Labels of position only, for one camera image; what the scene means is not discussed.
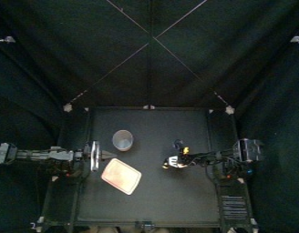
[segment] cable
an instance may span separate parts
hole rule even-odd
[[[206,172],[206,177],[207,177],[207,179],[211,181],[211,183],[213,183],[214,185],[218,185],[218,183],[215,182],[214,178],[211,178],[211,176],[210,176],[207,167],[205,167],[205,172]]]
[[[39,195],[39,168],[36,169],[36,177],[35,177],[35,188],[36,188],[36,197],[38,197],[38,218],[42,215],[42,209],[40,209],[40,195]]]

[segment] black curtain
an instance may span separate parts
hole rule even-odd
[[[11,35],[0,21],[0,38]],[[47,149],[58,144],[62,107],[20,44],[0,44],[0,144]],[[0,232],[29,232],[48,176],[32,165],[0,167]]]
[[[266,143],[251,181],[254,213],[266,232],[299,232],[299,45],[289,44],[239,105],[243,137]]]

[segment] pink tray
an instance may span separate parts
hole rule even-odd
[[[102,179],[126,194],[131,195],[139,185],[142,172],[114,158],[102,174]]]

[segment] yellow object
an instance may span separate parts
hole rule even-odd
[[[183,149],[183,153],[185,153],[185,154],[189,154],[189,147],[186,147],[186,148]]]

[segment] table surface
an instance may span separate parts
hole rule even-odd
[[[95,110],[91,140],[99,140],[102,149],[116,153],[118,159],[138,169],[143,177],[134,193],[127,195],[102,180],[108,161],[102,162],[99,172],[90,175],[83,186],[78,221],[153,221],[157,225],[173,226],[218,223],[215,187],[205,168],[162,168],[166,157],[177,155],[175,139],[185,141],[193,154],[210,151],[207,114],[205,110]],[[134,135],[134,145],[127,152],[118,151],[112,145],[114,133],[120,129]]]

